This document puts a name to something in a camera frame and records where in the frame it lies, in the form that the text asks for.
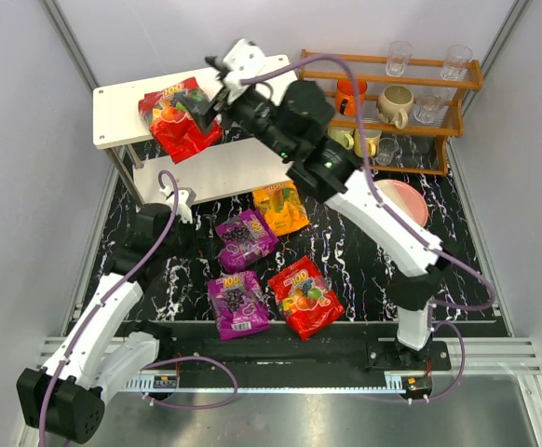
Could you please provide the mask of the large red candy bag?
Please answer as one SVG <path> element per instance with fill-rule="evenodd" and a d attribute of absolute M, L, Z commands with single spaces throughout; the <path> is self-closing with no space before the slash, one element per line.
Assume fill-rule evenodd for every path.
<path fill-rule="evenodd" d="M 175 93 L 186 93 L 198 100 L 209 97 L 194 77 L 171 87 L 146 93 L 138 102 L 138 112 L 156 142 L 174 164 L 199 154 L 223 137 L 221 126 L 214 121 L 211 132 L 203 135 L 182 104 L 173 99 Z"/>

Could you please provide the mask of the small red candy bag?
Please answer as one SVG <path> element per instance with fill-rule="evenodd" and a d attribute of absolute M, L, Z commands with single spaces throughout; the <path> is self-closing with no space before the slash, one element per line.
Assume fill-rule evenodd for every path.
<path fill-rule="evenodd" d="M 337 295 L 307 256 L 270 278 L 268 286 L 286 324 L 301 340 L 333 324 L 345 313 Z"/>

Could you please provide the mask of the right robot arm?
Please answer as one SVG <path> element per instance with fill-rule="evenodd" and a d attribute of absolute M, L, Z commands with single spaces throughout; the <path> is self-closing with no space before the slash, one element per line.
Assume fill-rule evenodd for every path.
<path fill-rule="evenodd" d="M 235 100 L 221 88 L 214 97 L 177 93 L 203 134 L 217 117 L 237 124 L 289 164 L 287 176 L 299 190 L 345 216 L 395 262 L 403 278 L 391 285 L 398 309 L 397 340 L 415 351 L 431 337 L 431 284 L 447 262 L 440 257 L 442 241 L 417 224 L 388 196 L 370 184 L 360 159 L 327 131 L 333 109 L 313 81 L 291 82 L 280 103 L 249 86 Z"/>

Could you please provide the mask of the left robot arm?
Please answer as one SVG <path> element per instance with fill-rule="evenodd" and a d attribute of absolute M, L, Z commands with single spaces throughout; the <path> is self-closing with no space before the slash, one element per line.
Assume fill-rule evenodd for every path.
<path fill-rule="evenodd" d="M 41 368 L 26 368 L 18 378 L 25 424 L 80 444 L 90 440 L 122 386 L 142 367 L 173 355 L 172 331 L 149 321 L 135 324 L 126 342 L 107 355 L 121 322 L 168 259 L 199 254 L 189 205 L 171 199 L 143 206 L 67 338 Z"/>

